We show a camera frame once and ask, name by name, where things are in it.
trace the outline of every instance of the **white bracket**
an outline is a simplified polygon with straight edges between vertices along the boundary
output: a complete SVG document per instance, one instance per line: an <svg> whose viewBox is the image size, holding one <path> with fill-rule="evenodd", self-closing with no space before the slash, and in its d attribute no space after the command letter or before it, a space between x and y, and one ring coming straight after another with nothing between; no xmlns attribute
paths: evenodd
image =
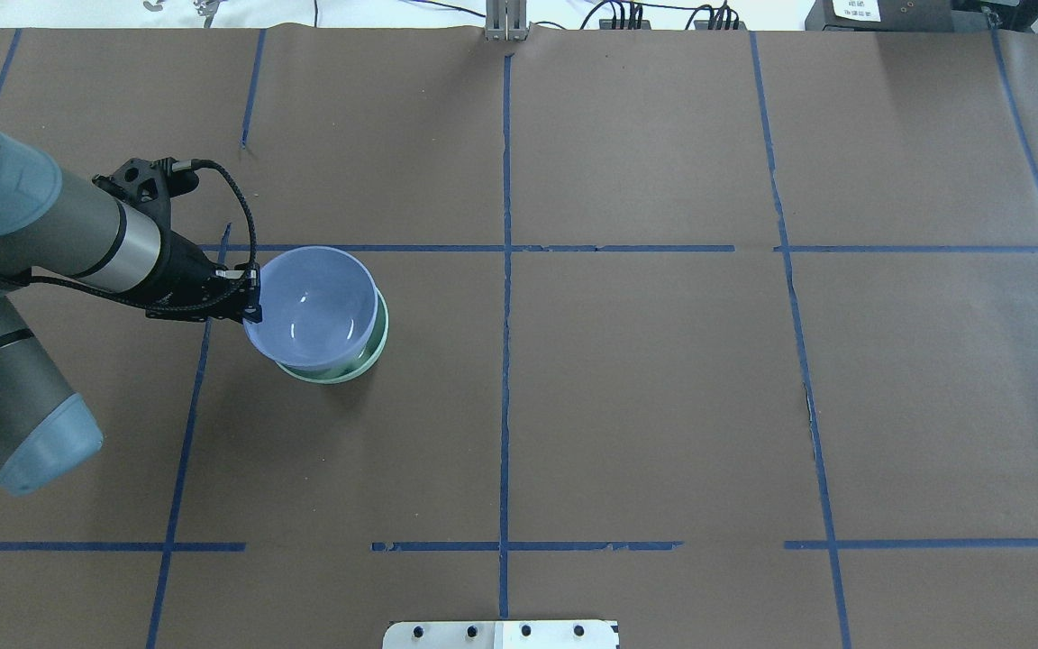
<svg viewBox="0 0 1038 649"><path fill-rule="evenodd" d="M606 620L508 620L398 623L383 649L619 649L619 623Z"/></svg>
<svg viewBox="0 0 1038 649"><path fill-rule="evenodd" d="M527 40L527 0L487 0L487 40Z"/></svg>

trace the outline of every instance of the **green bowl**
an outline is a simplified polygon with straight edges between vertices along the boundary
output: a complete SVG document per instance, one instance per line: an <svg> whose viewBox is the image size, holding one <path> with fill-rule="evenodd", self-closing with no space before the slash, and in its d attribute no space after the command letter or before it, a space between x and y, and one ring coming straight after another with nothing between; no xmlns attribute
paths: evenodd
<svg viewBox="0 0 1038 649"><path fill-rule="evenodd" d="M383 293L379 292L379 312L375 316L375 327L372 336L366 341L366 347L349 364L334 367L331 370L323 370L321 373L305 373L302 370L293 369L276 362L279 369L292 377L309 383L321 383L325 386L333 386L334 383L345 383L350 379L361 377L362 373L371 370L379 356L383 356L383 348L386 348L386 333L391 328L390 317L387 316L386 301L383 300Z"/></svg>

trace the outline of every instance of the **metal mount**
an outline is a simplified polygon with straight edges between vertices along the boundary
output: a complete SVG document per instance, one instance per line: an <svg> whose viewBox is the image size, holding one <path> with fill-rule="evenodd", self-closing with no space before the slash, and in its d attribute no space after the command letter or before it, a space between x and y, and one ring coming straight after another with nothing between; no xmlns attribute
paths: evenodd
<svg viewBox="0 0 1038 649"><path fill-rule="evenodd" d="M487 0L487 40L527 40L527 0Z"/></svg>
<svg viewBox="0 0 1038 649"><path fill-rule="evenodd" d="M383 649L619 649L619 623L606 620L508 620L398 623Z"/></svg>

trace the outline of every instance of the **label sticker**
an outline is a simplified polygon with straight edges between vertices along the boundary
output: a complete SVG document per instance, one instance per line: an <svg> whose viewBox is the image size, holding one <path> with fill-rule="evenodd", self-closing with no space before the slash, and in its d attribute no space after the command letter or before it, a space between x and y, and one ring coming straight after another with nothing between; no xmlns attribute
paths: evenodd
<svg viewBox="0 0 1038 649"><path fill-rule="evenodd" d="M878 0L831 0L836 16L849 21L880 21Z"/></svg>

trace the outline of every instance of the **white floor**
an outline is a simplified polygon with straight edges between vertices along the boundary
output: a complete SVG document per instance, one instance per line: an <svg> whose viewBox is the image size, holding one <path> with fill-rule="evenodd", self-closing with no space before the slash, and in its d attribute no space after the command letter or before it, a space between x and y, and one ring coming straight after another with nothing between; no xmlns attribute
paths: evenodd
<svg viewBox="0 0 1038 649"><path fill-rule="evenodd" d="M483 12L483 0L447 0L449 4ZM659 4L668 4L658 0ZM0 3L0 26L47 28L201 28L193 0L161 0L161 10L151 11L141 0L26 0ZM700 3L679 1L680 7ZM531 22L553 21L577 29L591 10L591 0L528 0ZM800 30L812 0L734 0L733 7L748 28ZM601 9L598 17L608 16ZM648 7L644 17L653 29L683 29L691 11ZM223 0L213 26L263 28L275 24L313 24L315 0ZM482 24L470 13L413 3L411 0L318 0L318 25L351 28L433 28ZM595 18L589 24L595 29Z"/></svg>

